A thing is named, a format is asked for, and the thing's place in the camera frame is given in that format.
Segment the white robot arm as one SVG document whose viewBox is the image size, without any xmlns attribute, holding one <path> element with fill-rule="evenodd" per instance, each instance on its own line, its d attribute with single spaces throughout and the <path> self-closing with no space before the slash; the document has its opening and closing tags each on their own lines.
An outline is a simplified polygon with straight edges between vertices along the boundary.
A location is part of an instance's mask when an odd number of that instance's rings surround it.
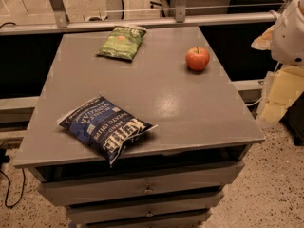
<svg viewBox="0 0 304 228">
<path fill-rule="evenodd" d="M 271 54 L 284 65 L 304 66 L 304 0 L 293 0 L 276 19 Z"/>
</svg>

